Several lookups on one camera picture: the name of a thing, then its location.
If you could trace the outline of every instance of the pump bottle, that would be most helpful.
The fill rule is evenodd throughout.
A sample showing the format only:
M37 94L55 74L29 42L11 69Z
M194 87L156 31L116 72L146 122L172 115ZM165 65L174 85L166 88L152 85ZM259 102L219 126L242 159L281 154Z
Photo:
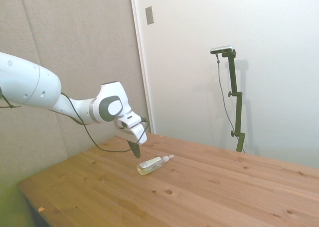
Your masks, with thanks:
M174 155L170 156L163 156L163 157L156 157L154 159L145 161L139 165L137 165L138 172L141 175L146 175L152 171L155 171L156 169L159 169L160 167L164 166L165 162L168 162L169 159L173 158Z

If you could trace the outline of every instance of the tabletop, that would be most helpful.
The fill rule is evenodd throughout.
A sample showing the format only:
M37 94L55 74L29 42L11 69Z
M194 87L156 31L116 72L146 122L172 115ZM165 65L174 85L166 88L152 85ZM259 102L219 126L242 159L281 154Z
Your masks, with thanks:
M140 149L92 147L18 186L55 227L319 227L319 169L154 134Z

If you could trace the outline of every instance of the black cable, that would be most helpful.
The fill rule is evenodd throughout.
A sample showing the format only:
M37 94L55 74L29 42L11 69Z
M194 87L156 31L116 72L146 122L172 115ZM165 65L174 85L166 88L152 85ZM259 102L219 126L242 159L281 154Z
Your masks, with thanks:
M21 106L13 106L11 103L9 103L9 101L5 98L4 95L2 95L2 98L5 100L5 102L6 102L9 106L7 106L7 107L0 107L1 109L6 109L6 108L11 108L11 109L13 109L13 108L19 108L19 107L21 107Z
M64 94L64 93L62 93L62 95L64 95L64 96L69 100L71 106L73 107L73 110L74 110L75 113L78 115L79 119L81 120L81 122L82 122L82 124L83 124L83 126L84 126L86 132L88 133L90 139L92 140L92 142L94 143L94 145L95 145L98 149L100 149L100 150L102 150L102 151L107 151L107 152L128 152L128 151L132 150L132 148L130 148L130 149L126 150L126 151L111 151L111 150L105 150L105 149L100 148L100 147L98 146L98 144L96 144L96 142L95 142L95 141L93 140L93 138L91 137L91 135L90 135L88 129L86 128L86 124L84 123L83 119L80 117L80 115L78 114L78 112L76 111L76 109L75 109L73 103L71 102L70 98L69 98L66 94ZM149 123L147 120L142 120L142 122L146 122L148 125L146 126L146 128L144 128L144 131L143 131L141 137L140 137L140 138L138 139L138 141L136 142L136 144L140 141L140 139L141 139L142 136L144 135L146 129L147 129L147 128L149 127L149 125L150 125L150 123Z
M219 61L219 59L218 59L218 54L216 54L216 57L217 57L217 64L218 64L218 80L219 80L219 86L220 86L220 90L221 90L221 95L222 95L222 97L223 97L224 109L225 109L227 118L228 118L228 120L229 120L229 122L230 122L230 125L231 125L231 127L233 128L233 131L235 132L233 123L231 122L231 120L230 120L230 118L229 118L229 115L228 115L228 112L227 112L227 109L226 109L225 98L224 98L224 92L223 92L223 88L221 87L221 82L220 82L220 68L219 68L219 63L220 63L220 61Z

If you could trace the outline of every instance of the black metal stand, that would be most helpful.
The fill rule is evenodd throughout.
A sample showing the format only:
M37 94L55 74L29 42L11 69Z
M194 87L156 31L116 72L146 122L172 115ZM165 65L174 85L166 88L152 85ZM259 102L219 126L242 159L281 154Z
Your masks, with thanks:
M236 123L235 123L235 132L231 131L231 136L238 137L238 143L236 151L241 152L243 149L243 144L245 140L245 134L240 132L241 127L241 109L243 102L243 93L237 91L237 83L236 83L236 72L235 72L235 61L236 58L236 50L222 53L222 57L228 58L229 64L229 73L230 73L230 82L231 82L231 92L228 93L228 96L237 97L236 101Z

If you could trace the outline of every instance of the white wall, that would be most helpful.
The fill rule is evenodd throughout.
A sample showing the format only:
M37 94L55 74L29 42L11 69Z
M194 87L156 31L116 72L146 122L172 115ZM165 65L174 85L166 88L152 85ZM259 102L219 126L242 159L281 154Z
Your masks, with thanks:
M135 3L155 133L236 149L209 53L231 44L246 152L319 167L319 0ZM226 58L221 79L227 95ZM236 100L225 99L235 122Z

